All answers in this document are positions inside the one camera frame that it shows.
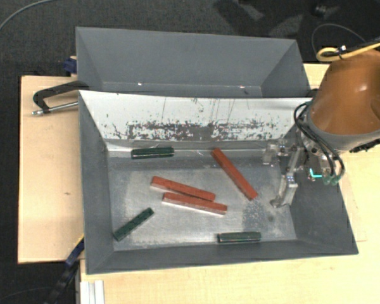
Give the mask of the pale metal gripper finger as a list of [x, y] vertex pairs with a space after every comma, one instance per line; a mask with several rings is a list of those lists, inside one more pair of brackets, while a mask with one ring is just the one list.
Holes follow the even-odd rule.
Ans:
[[285, 205], [292, 205], [298, 183], [294, 174], [282, 175], [277, 196], [270, 201], [274, 208], [280, 208]]
[[280, 156], [288, 156], [286, 140], [268, 142], [262, 156], [262, 163], [264, 165], [271, 165]]

